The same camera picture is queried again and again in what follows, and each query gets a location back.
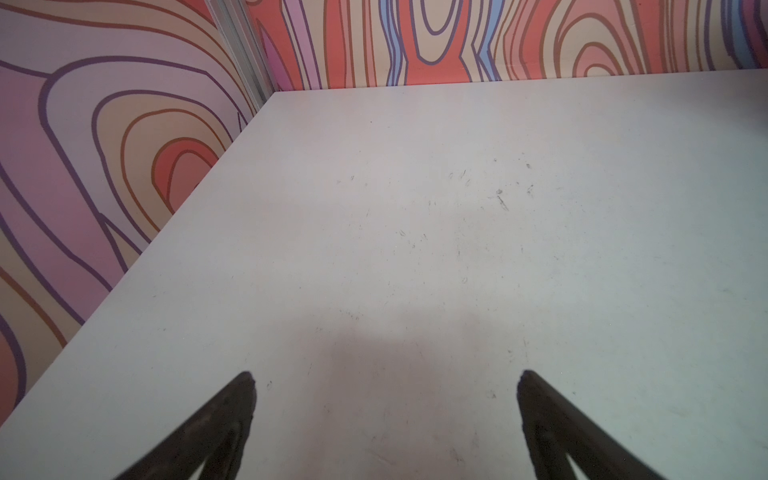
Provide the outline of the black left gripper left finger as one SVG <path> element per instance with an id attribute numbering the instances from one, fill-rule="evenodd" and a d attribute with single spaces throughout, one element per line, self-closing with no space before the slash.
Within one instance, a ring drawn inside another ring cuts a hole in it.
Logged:
<path id="1" fill-rule="evenodd" d="M 257 404 L 248 371 L 235 376 L 120 479 L 234 479 Z"/>

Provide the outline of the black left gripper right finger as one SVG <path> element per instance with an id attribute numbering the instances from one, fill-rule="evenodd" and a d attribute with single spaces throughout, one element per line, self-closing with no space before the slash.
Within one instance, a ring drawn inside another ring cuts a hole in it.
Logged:
<path id="1" fill-rule="evenodd" d="M 522 372 L 517 400 L 538 479 L 574 479 L 574 466 L 589 479 L 661 477 L 535 371 Z"/>

